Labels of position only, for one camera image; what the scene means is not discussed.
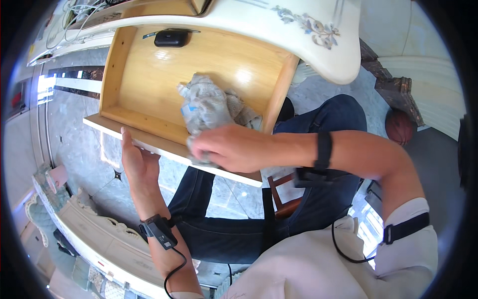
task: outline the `electrical cord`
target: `electrical cord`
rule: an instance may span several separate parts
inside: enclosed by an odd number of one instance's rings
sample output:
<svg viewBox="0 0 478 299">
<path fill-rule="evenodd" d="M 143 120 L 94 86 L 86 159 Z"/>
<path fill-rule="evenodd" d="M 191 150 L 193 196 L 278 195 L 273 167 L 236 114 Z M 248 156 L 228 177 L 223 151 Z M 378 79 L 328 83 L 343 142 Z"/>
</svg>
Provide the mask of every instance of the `electrical cord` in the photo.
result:
<svg viewBox="0 0 478 299">
<path fill-rule="evenodd" d="M 345 212 L 346 210 L 350 209 L 352 207 L 352 205 L 349 205 L 348 207 L 346 207 L 340 214 L 342 214 L 343 212 Z M 335 249 L 337 250 L 338 254 L 340 256 L 342 256 L 344 259 L 348 260 L 349 262 L 351 263 L 354 263 L 354 264 L 361 264 L 361 263 L 365 263 L 365 262 L 368 262 L 368 261 L 371 261 L 372 259 L 375 258 L 376 255 L 372 256 L 372 257 L 369 257 L 369 258 L 366 258 L 366 259 L 363 259 L 363 260 L 354 260 L 354 259 L 351 259 L 350 257 L 346 256 L 345 253 L 343 253 L 337 246 L 337 242 L 335 241 L 335 235 L 334 235 L 334 224 L 335 224 L 335 221 L 332 223 L 332 241 L 334 241 L 334 246 L 335 246 Z"/>
<path fill-rule="evenodd" d="M 52 25 L 52 28 L 50 29 L 50 31 L 48 32 L 48 35 L 46 37 L 46 41 L 45 41 L 45 47 L 48 49 L 48 50 L 51 50 L 51 49 L 54 49 L 56 48 L 63 40 L 65 40 L 67 43 L 70 43 L 72 41 L 74 41 L 75 39 L 77 39 L 77 37 L 80 35 L 81 33 L 81 30 L 83 29 L 83 27 L 85 26 L 85 24 L 87 23 L 88 19 L 95 13 L 97 12 L 100 8 L 102 7 L 105 7 L 107 6 L 107 3 L 106 2 L 102 2 L 98 5 L 94 5 L 94 4 L 97 4 L 98 2 L 101 2 L 102 0 L 96 0 L 92 3 L 92 5 L 89 5 L 89 4 L 76 4 L 76 5 L 73 5 L 73 6 L 70 6 L 69 4 L 67 5 L 67 10 L 65 10 L 65 5 L 63 6 L 63 11 L 64 11 L 64 14 L 61 18 L 58 18 L 56 20 L 56 22 L 54 23 L 54 25 Z M 76 17 L 74 17 L 70 23 L 68 23 L 65 28 L 63 29 L 63 36 L 61 37 L 61 39 L 58 41 L 58 43 L 56 43 L 54 46 L 48 46 L 48 42 L 49 42 L 49 39 L 50 39 L 50 35 L 55 27 L 55 25 L 58 23 L 59 20 L 62 20 L 62 24 L 65 23 L 65 17 L 70 13 L 70 11 L 76 13 Z M 81 24 L 81 27 L 79 28 L 78 30 L 78 33 L 76 34 L 76 36 L 72 39 L 72 40 L 68 40 L 66 38 L 66 32 L 68 31 L 68 29 L 70 28 L 70 26 L 82 15 L 88 15 L 88 17 L 85 19 L 85 21 L 83 22 L 83 24 Z"/>
<path fill-rule="evenodd" d="M 169 274 L 166 276 L 166 279 L 164 280 L 164 290 L 166 291 L 166 294 L 168 294 L 168 297 L 171 298 L 171 299 L 174 299 L 168 292 L 168 289 L 167 289 L 167 286 L 166 286 L 166 283 L 168 282 L 168 279 L 174 274 L 176 273 L 177 271 L 179 271 L 179 269 L 181 269 L 182 267 L 184 267 L 187 263 L 187 260 L 186 260 L 186 257 L 184 256 L 184 254 L 182 254 L 181 252 L 179 252 L 176 248 L 171 248 L 173 249 L 174 251 L 176 251 L 180 256 L 183 257 L 183 263 L 178 266 L 176 269 L 174 269 L 173 271 L 169 272 Z"/>
<path fill-rule="evenodd" d="M 232 270 L 231 270 L 231 265 L 228 264 L 229 267 L 229 286 L 232 285 Z"/>
<path fill-rule="evenodd" d="M 128 0 L 118 0 L 116 3 L 114 3 L 114 0 L 105 0 L 105 2 L 109 5 L 109 6 L 113 6 L 113 5 L 116 5 L 116 4 L 120 4 L 120 3 L 123 3 L 123 2 L 126 2 Z"/>
</svg>

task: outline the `knee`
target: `knee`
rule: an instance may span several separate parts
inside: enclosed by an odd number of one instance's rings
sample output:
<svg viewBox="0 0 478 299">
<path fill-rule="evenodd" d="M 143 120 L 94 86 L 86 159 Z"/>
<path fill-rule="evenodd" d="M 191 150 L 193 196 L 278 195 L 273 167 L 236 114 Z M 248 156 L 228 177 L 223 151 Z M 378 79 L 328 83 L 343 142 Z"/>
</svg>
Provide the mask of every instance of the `knee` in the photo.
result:
<svg viewBox="0 0 478 299">
<path fill-rule="evenodd" d="M 346 94 L 339 94 L 327 102 L 332 111 L 341 114 L 350 127 L 349 130 L 367 131 L 367 120 L 362 106 L 357 100 Z"/>
<path fill-rule="evenodd" d="M 347 109 L 358 114 L 363 114 L 365 116 L 362 106 L 360 106 L 359 102 L 357 102 L 353 96 L 339 94 L 331 98 L 329 101 L 333 102 L 335 105 L 340 105 L 340 107 L 343 109 Z"/>
</svg>

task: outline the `white sleeve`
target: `white sleeve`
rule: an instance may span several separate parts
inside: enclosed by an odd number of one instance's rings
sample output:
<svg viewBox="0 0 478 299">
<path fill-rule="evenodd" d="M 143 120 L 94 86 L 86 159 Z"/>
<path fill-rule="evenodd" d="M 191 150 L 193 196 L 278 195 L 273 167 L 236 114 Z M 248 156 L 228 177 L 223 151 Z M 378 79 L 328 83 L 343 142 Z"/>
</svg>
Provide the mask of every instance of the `white sleeve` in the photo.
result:
<svg viewBox="0 0 478 299">
<path fill-rule="evenodd" d="M 415 198 L 393 211 L 383 226 L 396 225 L 429 210 L 426 199 Z M 379 289 L 394 298 L 419 297 L 431 283 L 437 267 L 438 242 L 431 225 L 390 245 L 381 243 L 375 257 Z"/>
<path fill-rule="evenodd" d="M 204 299 L 203 295 L 193 292 L 173 292 L 169 293 L 174 299 Z"/>
</svg>

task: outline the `wooden chair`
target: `wooden chair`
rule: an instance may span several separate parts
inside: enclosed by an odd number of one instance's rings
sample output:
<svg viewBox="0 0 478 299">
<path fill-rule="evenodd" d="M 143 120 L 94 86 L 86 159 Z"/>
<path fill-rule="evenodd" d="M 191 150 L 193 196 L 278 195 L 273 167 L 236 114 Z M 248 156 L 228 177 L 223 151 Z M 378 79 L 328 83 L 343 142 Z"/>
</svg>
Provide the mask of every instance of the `wooden chair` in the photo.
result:
<svg viewBox="0 0 478 299">
<path fill-rule="evenodd" d="M 269 181 L 269 186 L 271 187 L 272 198 L 274 199 L 275 206 L 277 208 L 277 211 L 275 212 L 276 219 L 285 219 L 287 217 L 290 217 L 292 213 L 294 213 L 294 211 L 297 209 L 297 207 L 299 206 L 302 200 L 302 196 L 301 196 L 299 198 L 293 199 L 283 204 L 281 202 L 281 199 L 279 198 L 279 194 L 277 193 L 276 187 L 292 180 L 292 175 L 293 175 L 292 173 L 288 174 L 275 181 L 272 177 L 267 178 L 267 180 Z"/>
</svg>

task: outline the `hand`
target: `hand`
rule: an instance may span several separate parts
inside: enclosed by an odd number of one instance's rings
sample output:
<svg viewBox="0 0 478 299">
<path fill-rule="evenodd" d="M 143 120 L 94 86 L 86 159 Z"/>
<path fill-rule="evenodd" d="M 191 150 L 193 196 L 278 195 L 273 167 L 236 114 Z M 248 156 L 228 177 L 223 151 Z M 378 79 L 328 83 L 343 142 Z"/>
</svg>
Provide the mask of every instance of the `hand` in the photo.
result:
<svg viewBox="0 0 478 299">
<path fill-rule="evenodd" d="M 193 142 L 191 153 L 233 172 L 254 172 L 274 164 L 273 136 L 239 125 L 203 131 Z"/>
<path fill-rule="evenodd" d="M 157 200 L 161 196 L 158 185 L 159 158 L 147 150 L 133 145 L 131 133 L 121 128 L 121 141 L 124 172 L 130 183 L 131 197 L 141 220 L 157 214 Z"/>
</svg>

